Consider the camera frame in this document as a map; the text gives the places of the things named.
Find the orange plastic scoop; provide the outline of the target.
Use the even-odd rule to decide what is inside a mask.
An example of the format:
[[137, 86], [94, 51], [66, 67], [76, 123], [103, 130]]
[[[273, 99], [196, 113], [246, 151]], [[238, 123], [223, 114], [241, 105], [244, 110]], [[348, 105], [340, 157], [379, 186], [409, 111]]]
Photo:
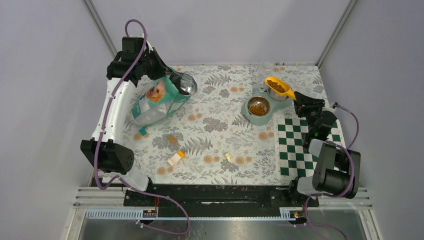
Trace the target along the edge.
[[269, 76], [264, 82], [269, 88], [269, 95], [276, 101], [284, 101], [285, 99], [296, 100], [296, 96], [292, 88], [277, 77]]

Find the green dog food bag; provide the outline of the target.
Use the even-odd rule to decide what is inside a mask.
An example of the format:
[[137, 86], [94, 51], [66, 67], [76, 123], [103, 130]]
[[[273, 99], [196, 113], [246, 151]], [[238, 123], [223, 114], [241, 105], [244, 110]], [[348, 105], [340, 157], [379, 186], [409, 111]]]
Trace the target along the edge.
[[170, 68], [142, 89], [130, 109], [132, 121], [139, 127], [152, 125], [174, 114], [197, 90], [191, 75]]

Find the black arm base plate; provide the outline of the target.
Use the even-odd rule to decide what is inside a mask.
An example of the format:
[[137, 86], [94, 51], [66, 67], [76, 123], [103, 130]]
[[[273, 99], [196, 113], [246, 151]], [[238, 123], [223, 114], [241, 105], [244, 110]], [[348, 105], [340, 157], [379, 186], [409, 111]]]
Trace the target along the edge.
[[183, 217], [178, 202], [191, 218], [279, 217], [280, 209], [303, 209], [307, 196], [282, 185], [195, 185], [150, 183], [147, 194], [125, 192], [125, 207], [152, 207], [159, 217]]

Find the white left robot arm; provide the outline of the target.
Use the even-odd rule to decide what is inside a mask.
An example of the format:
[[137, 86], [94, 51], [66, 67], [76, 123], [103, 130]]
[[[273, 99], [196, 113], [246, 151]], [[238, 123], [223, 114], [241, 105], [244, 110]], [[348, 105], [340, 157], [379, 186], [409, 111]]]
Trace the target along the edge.
[[95, 131], [82, 140], [80, 149], [94, 168], [94, 180], [101, 190], [109, 187], [98, 174], [112, 174], [131, 189], [144, 206], [152, 204], [155, 192], [149, 178], [133, 170], [134, 151], [124, 145], [126, 121], [132, 121], [139, 135], [146, 128], [174, 114], [197, 91], [192, 76], [169, 66], [142, 36], [125, 36], [122, 49], [106, 69], [106, 96]]

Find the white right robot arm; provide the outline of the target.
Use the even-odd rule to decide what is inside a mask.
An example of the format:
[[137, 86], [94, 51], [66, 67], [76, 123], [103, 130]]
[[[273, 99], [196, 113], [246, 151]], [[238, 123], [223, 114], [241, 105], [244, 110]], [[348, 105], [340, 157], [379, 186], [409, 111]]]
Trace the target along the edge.
[[293, 105], [296, 115], [307, 122], [302, 147], [317, 161], [312, 176], [298, 176], [292, 181], [295, 187], [287, 191], [287, 201], [299, 206], [307, 195], [354, 198], [359, 188], [361, 154], [328, 139], [338, 119], [335, 108], [298, 91], [294, 92]]

